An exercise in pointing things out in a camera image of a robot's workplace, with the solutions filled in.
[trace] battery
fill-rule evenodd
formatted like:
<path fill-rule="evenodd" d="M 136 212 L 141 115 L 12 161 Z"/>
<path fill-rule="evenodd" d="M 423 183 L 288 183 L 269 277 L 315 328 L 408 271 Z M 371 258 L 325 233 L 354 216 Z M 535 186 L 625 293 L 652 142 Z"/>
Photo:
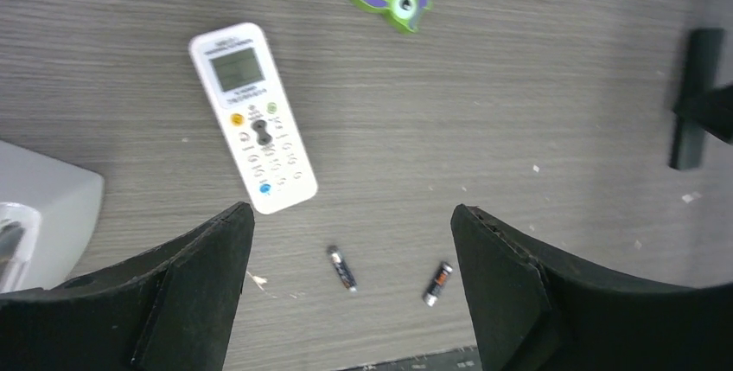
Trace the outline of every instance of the battery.
<path fill-rule="evenodd" d="M 450 274 L 453 272 L 453 267 L 448 263 L 442 262 L 440 268 L 437 270 L 435 277 L 430 282 L 428 289 L 425 291 L 423 300 L 428 306 L 432 306 L 437 301 L 437 297 L 440 296 L 440 292 L 445 286 L 445 282 L 448 281 Z"/>
<path fill-rule="evenodd" d="M 339 275 L 344 287 L 346 287 L 348 291 L 356 291 L 356 280 L 354 280 L 354 275 L 351 274 L 351 271 L 348 270 L 348 266 L 346 265 L 343 255 L 341 255 L 341 252 L 339 251 L 339 247 L 330 246 L 328 248 L 328 256 L 331 258 L 331 263 L 334 265 L 336 274 Z"/>

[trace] orange button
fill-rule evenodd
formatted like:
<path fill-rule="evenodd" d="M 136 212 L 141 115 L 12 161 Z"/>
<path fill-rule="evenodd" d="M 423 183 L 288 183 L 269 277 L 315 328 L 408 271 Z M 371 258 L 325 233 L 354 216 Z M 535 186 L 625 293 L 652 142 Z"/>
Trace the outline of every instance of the orange button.
<path fill-rule="evenodd" d="M 245 117 L 239 113 L 232 115 L 232 125 L 241 126 L 245 122 Z"/>

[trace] owl eye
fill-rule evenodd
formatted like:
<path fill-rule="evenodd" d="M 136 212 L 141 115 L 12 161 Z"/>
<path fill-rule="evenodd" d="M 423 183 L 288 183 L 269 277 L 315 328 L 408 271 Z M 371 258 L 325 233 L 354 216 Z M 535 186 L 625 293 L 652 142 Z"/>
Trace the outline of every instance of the owl eye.
<path fill-rule="evenodd" d="M 417 4 L 415 0 L 393 0 L 392 12 L 399 19 L 408 19 L 415 15 Z"/>

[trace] air conditioner remote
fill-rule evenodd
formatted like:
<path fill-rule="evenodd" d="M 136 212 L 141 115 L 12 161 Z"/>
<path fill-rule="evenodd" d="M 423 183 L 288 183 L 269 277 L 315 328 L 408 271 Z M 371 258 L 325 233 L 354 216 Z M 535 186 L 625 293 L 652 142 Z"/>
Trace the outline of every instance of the air conditioner remote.
<path fill-rule="evenodd" d="M 188 52 L 255 209 L 272 214 L 312 198 L 316 177 L 262 29 L 199 35 Z"/>

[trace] wood grain surface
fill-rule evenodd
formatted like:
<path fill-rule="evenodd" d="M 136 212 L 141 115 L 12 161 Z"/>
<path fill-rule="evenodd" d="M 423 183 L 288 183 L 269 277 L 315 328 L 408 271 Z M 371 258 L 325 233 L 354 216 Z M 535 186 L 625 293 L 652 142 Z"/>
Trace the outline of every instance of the wood grain surface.
<path fill-rule="evenodd" d="M 245 283 L 227 370 L 474 343 L 460 269 L 420 299 L 456 262 L 459 203 L 622 272 L 733 279 L 733 148 L 666 166 L 685 31 L 731 27 L 730 0 L 435 0 L 412 36 L 349 0 L 0 0 L 0 138 L 106 179 L 74 274 L 247 201 L 187 53 L 244 21 L 269 36 L 320 192 L 257 218 L 249 271 L 268 281 Z"/>

